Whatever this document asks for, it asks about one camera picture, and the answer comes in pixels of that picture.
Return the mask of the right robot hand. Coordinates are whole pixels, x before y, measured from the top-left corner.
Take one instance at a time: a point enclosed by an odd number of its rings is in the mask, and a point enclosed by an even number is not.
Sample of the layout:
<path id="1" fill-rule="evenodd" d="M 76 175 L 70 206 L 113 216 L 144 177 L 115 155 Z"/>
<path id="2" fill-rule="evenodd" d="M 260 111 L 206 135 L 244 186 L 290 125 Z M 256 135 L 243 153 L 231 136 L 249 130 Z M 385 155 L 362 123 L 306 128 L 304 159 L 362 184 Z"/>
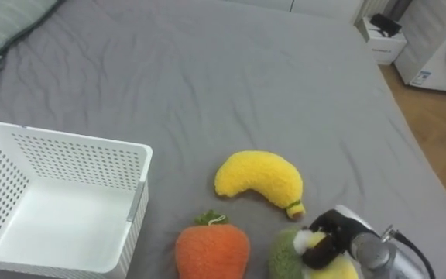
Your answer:
<path id="1" fill-rule="evenodd" d="M 319 215 L 308 229 L 313 233 L 322 232 L 327 235 L 326 240 L 314 244 L 312 251 L 305 252 L 302 256 L 304 264 L 313 270 L 325 268 L 344 252 L 352 256 L 352 242 L 357 236 L 368 233 L 379 237 L 370 225 L 343 205 L 337 205 Z"/>

